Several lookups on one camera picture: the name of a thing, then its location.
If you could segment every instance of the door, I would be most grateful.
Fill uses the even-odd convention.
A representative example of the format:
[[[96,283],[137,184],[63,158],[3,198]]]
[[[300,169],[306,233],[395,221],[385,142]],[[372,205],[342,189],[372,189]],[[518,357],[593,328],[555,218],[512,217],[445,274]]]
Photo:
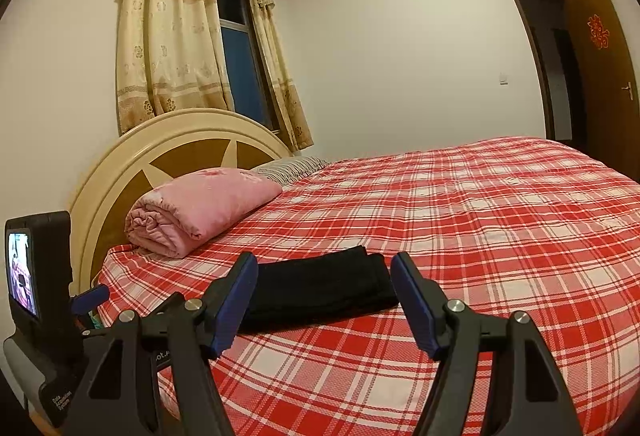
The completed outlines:
[[[638,88],[616,10],[611,0],[566,0],[564,11],[582,77],[587,152],[638,181]]]

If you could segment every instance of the pink blanket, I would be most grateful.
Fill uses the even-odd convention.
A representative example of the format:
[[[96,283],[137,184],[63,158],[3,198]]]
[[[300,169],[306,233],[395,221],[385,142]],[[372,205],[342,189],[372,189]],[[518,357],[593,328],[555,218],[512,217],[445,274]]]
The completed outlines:
[[[281,192],[279,184],[253,172],[204,169],[140,197],[124,232],[133,244],[181,259]]]

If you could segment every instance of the beige floral curtain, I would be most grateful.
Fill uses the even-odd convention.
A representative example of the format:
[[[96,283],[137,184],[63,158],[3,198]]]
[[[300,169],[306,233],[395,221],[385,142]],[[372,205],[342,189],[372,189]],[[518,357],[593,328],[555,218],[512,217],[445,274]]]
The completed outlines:
[[[122,0],[120,133],[175,109],[234,109],[216,0]]]
[[[249,1],[260,54],[276,101],[278,120],[286,134],[286,143],[289,143],[289,148],[293,151],[310,147],[314,141],[298,99],[298,90],[293,80],[289,78],[285,67],[280,41],[273,23],[273,0]]]

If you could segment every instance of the pillow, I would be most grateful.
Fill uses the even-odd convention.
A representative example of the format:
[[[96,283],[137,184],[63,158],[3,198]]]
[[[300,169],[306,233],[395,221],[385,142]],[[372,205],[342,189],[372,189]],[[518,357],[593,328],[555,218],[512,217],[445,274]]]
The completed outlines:
[[[318,172],[328,164],[328,161],[320,158],[301,156],[270,161],[263,165],[258,165],[252,171],[286,187]]]
[[[274,181],[242,169],[192,172],[140,197],[124,232],[133,244],[181,259],[281,192]]]

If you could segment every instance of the display screen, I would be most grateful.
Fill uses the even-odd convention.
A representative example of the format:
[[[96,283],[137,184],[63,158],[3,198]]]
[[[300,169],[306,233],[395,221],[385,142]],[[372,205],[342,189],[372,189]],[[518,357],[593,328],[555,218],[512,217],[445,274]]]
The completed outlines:
[[[31,275],[29,251],[29,234],[13,232],[8,236],[7,266],[9,291],[11,297],[20,303],[32,315],[38,316],[35,296],[33,294],[33,276]]]

